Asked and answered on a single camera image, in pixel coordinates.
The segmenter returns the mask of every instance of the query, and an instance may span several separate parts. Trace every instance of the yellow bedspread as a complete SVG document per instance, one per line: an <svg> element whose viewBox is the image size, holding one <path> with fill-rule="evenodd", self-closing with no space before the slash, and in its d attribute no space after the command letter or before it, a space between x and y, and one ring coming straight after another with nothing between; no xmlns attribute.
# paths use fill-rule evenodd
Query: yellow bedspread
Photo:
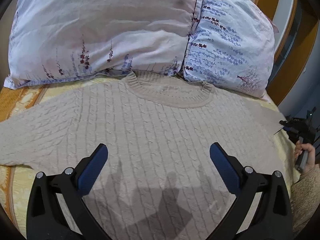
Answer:
<svg viewBox="0 0 320 240"><path fill-rule="evenodd" d="M20 113L35 104L47 101L65 91L92 84L110 82L112 80L116 80L116 78L104 76L87 81L51 84L48 86L36 86L19 90L3 88L0 92L0 122L8 119L11 115ZM243 96L247 100L258 101L262 106L278 111L277 106L267 94L263 99L256 99L247 95ZM290 192L291 184L299 178L299 174L293 169L292 163L294 144L288 139L284 131L280 131L274 136L274 142L280 159L290 174L289 179L286 181L288 191ZM28 167L0 166L0 203L6 210L11 221L19 228L24 236L26 236L28 199L35 174L35 171Z"/></svg>

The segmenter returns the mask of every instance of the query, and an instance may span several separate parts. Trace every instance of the human hand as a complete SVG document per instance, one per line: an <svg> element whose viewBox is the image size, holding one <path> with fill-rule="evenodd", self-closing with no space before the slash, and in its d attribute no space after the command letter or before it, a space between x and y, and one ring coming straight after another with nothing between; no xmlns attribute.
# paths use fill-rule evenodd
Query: human hand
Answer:
<svg viewBox="0 0 320 240"><path fill-rule="evenodd" d="M316 149L310 143L301 144L300 141L296 142L296 147L294 149L294 161L296 161L298 156L302 154L303 150L307 150L309 154L306 167L301 175L307 174L316 165Z"/></svg>

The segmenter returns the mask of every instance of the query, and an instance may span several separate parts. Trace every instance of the sweater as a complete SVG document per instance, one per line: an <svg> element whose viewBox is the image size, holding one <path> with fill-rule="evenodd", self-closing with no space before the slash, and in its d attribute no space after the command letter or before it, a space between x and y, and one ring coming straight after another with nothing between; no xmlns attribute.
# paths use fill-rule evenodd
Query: sweater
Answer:
<svg viewBox="0 0 320 240"><path fill-rule="evenodd" d="M320 168L317 164L291 187L293 235L296 236L309 222L320 204Z"/></svg>
<svg viewBox="0 0 320 240"><path fill-rule="evenodd" d="M113 239L206 239L235 199L210 159L212 143L243 166L286 176L273 133L243 100L206 82L130 73L0 123L0 164L58 174L104 143L108 161L84 202Z"/></svg>

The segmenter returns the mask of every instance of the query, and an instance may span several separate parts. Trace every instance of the metal screw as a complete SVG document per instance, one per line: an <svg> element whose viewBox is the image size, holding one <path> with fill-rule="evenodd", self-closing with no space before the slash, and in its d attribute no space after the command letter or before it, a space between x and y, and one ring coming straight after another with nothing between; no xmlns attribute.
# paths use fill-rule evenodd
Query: metal screw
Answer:
<svg viewBox="0 0 320 240"><path fill-rule="evenodd" d="M250 167L250 166L246 166L245 168L244 168L244 170L245 170L245 172L246 173L253 173L253 168L252 167Z"/></svg>
<svg viewBox="0 0 320 240"><path fill-rule="evenodd" d="M42 171L38 172L37 175L36 175L36 177L37 177L38 179L41 179L41 178L43 177L43 172L42 172Z"/></svg>
<svg viewBox="0 0 320 240"><path fill-rule="evenodd" d="M275 176L280 178L282 176L281 172L280 171L275 171Z"/></svg>
<svg viewBox="0 0 320 240"><path fill-rule="evenodd" d="M72 172L73 172L73 168L70 168L70 167L64 170L64 173L67 175L70 175Z"/></svg>

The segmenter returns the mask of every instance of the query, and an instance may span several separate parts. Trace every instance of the pillow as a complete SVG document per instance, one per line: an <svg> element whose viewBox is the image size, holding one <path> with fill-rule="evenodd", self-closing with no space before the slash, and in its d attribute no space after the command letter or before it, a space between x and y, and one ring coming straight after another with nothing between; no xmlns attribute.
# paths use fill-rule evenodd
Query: pillow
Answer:
<svg viewBox="0 0 320 240"><path fill-rule="evenodd" d="M274 60L274 32L250 0L203 0L194 18L183 76L263 96Z"/></svg>
<svg viewBox="0 0 320 240"><path fill-rule="evenodd" d="M131 70L173 75L181 68L196 1L18 0L4 86Z"/></svg>

